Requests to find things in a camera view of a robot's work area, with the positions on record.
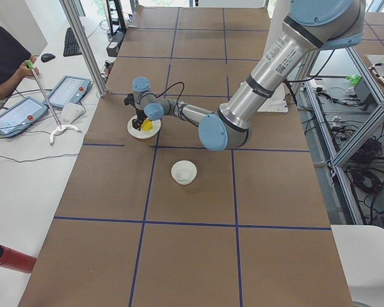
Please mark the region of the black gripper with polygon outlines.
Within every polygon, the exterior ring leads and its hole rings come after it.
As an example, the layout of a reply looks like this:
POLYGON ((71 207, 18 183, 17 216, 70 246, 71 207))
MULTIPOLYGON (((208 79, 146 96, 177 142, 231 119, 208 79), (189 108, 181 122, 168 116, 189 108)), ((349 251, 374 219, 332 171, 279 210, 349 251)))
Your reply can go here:
POLYGON ((140 126, 142 127, 144 125, 144 122, 146 119, 147 119, 147 116, 143 111, 137 112, 136 119, 132 120, 133 129, 139 130, 140 126))

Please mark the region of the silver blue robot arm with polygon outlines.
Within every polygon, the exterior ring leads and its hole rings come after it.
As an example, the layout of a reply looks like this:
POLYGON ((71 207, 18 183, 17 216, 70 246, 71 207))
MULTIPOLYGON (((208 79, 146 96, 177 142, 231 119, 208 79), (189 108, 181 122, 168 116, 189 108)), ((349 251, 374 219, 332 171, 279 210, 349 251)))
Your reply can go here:
POLYGON ((271 98, 306 54, 357 45, 362 40, 365 1, 291 1, 282 32, 227 102, 211 112, 182 101, 159 98, 150 82, 137 77, 124 104, 143 120, 174 116, 196 125, 201 144, 211 151, 239 148, 250 138, 250 118, 271 98))

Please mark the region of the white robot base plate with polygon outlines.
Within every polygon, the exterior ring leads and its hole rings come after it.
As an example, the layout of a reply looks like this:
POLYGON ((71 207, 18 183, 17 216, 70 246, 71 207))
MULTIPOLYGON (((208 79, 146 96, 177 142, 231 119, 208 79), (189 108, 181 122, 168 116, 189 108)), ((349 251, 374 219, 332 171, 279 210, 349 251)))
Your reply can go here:
POLYGON ((285 89, 284 85, 281 84, 274 92, 273 96, 263 105, 261 105, 258 110, 258 112, 269 112, 269 113, 287 113, 288 107, 287 102, 285 99, 285 89))

